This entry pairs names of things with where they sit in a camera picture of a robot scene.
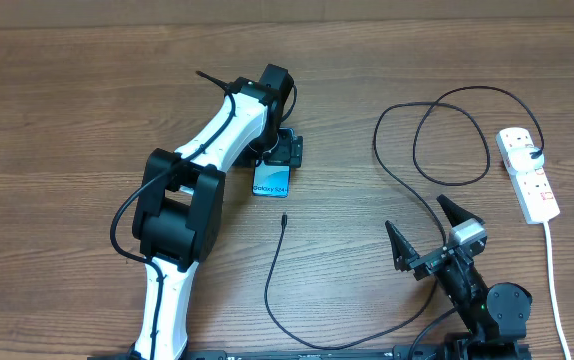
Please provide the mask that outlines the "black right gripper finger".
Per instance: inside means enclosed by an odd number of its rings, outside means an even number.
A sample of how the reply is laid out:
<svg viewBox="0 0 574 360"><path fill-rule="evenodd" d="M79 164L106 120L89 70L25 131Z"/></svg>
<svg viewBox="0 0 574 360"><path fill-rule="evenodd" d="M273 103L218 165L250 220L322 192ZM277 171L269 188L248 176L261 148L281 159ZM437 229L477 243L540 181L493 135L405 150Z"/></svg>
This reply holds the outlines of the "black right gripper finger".
<svg viewBox="0 0 574 360"><path fill-rule="evenodd" d="M386 221L385 227L391 243L395 269L398 271L412 270L413 267L411 264L420 258L415 248L406 240L391 221Z"/></svg>
<svg viewBox="0 0 574 360"><path fill-rule="evenodd" d="M446 197L445 195L441 194L436 198L437 202L439 203L439 205L441 206L443 212L445 213L450 225L452 227L455 227L457 225L460 225L468 220L476 220L478 223L480 223L481 225L485 224L485 221L469 212L468 210L460 207L459 205L457 205L455 202L453 202L452 200L450 200L448 197Z"/></svg>

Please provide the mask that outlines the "blue Samsung Galaxy smartphone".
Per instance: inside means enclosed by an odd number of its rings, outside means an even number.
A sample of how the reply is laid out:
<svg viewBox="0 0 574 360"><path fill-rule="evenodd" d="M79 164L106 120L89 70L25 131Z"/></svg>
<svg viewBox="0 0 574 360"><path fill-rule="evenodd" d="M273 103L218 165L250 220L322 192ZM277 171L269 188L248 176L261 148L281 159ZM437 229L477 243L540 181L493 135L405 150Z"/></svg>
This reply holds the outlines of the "blue Samsung Galaxy smartphone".
<svg viewBox="0 0 574 360"><path fill-rule="evenodd" d="M290 168L288 166L254 167L252 194L255 196L285 198L289 193Z"/></svg>

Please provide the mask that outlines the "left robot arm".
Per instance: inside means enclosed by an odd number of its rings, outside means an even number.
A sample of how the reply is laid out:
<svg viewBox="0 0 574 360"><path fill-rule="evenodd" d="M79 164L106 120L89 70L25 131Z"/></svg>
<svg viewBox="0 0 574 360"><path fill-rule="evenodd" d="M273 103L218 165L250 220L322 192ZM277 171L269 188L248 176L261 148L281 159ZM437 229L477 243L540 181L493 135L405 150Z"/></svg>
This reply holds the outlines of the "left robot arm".
<svg viewBox="0 0 574 360"><path fill-rule="evenodd" d="M141 187L126 201L136 206L132 235L147 276L141 332L129 359L184 355L191 290L218 237L227 172L251 168L253 195L285 198L291 172L302 164L302 137L282 125L297 96L287 69L269 64L257 81L215 83L224 92L220 110L188 143L154 150Z"/></svg>

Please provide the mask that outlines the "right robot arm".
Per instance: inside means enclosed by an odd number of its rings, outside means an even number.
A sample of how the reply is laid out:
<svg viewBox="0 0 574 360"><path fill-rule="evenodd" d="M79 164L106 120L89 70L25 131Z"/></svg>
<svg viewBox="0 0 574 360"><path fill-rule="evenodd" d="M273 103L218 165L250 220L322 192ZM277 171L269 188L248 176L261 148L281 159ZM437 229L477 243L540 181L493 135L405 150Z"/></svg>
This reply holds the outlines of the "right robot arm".
<svg viewBox="0 0 574 360"><path fill-rule="evenodd" d="M409 346L393 352L408 359L529 359L526 337L532 295L522 286L503 282L488 286L477 271L474 257L484 251L484 220L441 195L437 198L452 225L446 243L421 256L387 221L394 267L411 271L418 280L432 276L452 303L452 308L430 323ZM447 317L458 314L464 332L449 333L438 345L421 346L421 340Z"/></svg>

